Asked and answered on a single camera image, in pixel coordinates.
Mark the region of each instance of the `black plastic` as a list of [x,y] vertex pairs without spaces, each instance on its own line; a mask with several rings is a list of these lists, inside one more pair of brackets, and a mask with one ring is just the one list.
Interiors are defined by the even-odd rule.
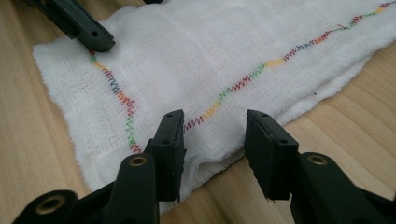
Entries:
[[393,201],[390,201],[365,189],[360,189],[360,191],[388,223],[396,224],[396,196]]
[[13,223],[66,224],[77,203],[78,198],[73,191],[51,191],[30,202]]
[[[304,153],[296,170],[298,187],[292,200],[300,201],[292,203],[291,212],[294,217],[302,217],[294,219],[297,224],[312,223],[313,218],[320,224],[388,223],[329,157]],[[301,206],[301,195],[312,210]]]
[[104,224],[159,223],[155,161],[149,154],[125,158],[114,182]]
[[145,153],[155,158],[159,201],[180,201],[180,184],[183,173],[184,149],[183,110],[163,116],[160,126]]
[[264,196],[287,200],[298,143],[271,116],[248,110],[245,151]]
[[103,223],[114,182],[78,200],[70,223]]
[[77,38],[88,49],[99,52],[110,50],[114,36],[75,0],[25,0],[37,7],[70,39]]
[[146,4],[160,4],[163,0],[144,0]]

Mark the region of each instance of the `zigzag stitching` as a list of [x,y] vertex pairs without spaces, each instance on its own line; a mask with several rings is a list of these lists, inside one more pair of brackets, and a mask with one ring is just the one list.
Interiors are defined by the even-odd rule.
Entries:
[[113,93],[117,96],[119,101],[121,102],[122,105],[127,106],[127,115],[128,119],[126,120],[126,132],[127,132],[127,139],[128,139],[128,144],[133,153],[141,153],[142,149],[140,146],[136,143],[136,140],[134,139],[134,100],[131,100],[128,96],[126,96],[123,91],[120,90],[120,86],[117,83],[117,80],[114,78],[113,73],[108,70],[104,65],[100,64],[97,62],[96,57],[95,57],[95,51],[89,50],[90,52],[90,62],[99,68],[107,77],[107,81],[109,82],[110,88],[112,88]]
[[[295,56],[297,54],[297,52],[300,51],[301,49],[307,49],[307,48],[309,48],[311,46],[314,46],[316,44],[319,44],[319,43],[327,40],[327,38],[329,37],[330,33],[336,32],[336,31],[340,31],[340,30],[350,29],[351,27],[353,27],[356,24],[358,24],[362,18],[367,18],[367,17],[374,16],[374,15],[382,12],[386,7],[388,7],[388,6],[392,5],[392,4],[395,4],[395,3],[396,3],[396,1],[393,1],[393,2],[390,2],[390,3],[381,4],[380,7],[373,13],[360,15],[360,16],[355,16],[352,19],[352,21],[349,23],[348,27],[345,27],[345,26],[342,26],[342,25],[338,24],[339,26],[341,26],[341,28],[337,28],[337,29],[330,30],[330,31],[325,31],[323,33],[323,35],[321,35],[317,39],[310,40],[308,43],[296,46],[294,49],[292,49],[290,52],[288,52],[283,58],[275,59],[275,60],[271,60],[271,61],[267,61],[267,62],[261,63],[260,66],[256,69],[256,71],[251,73],[249,76],[243,77],[241,81],[239,81],[237,84],[231,86],[231,88],[228,87],[226,90],[223,90],[221,92],[221,94],[219,94],[218,100],[215,102],[215,104],[212,105],[208,110],[206,110],[206,112],[203,115],[201,115],[199,117],[199,119],[202,119],[204,121],[204,120],[208,119],[209,117],[211,117],[219,109],[219,107],[221,106],[221,103],[224,101],[225,97],[229,93],[231,93],[233,91],[238,91],[238,90],[242,89],[243,87],[245,87],[251,81],[252,78],[255,78],[259,74],[261,74],[265,67],[273,67],[273,66],[281,65],[281,64],[285,63],[286,61],[288,61],[291,57]],[[195,127],[196,125],[199,125],[201,123],[200,122],[198,122],[198,124],[193,123],[192,126],[188,126],[188,128],[185,127],[185,131],[187,131],[190,128]]]
[[200,116],[197,119],[193,119],[193,120],[189,121],[187,124],[184,125],[184,132],[186,132],[188,129],[194,127],[195,125],[200,125],[203,122],[204,122],[204,120],[203,120],[202,116]]

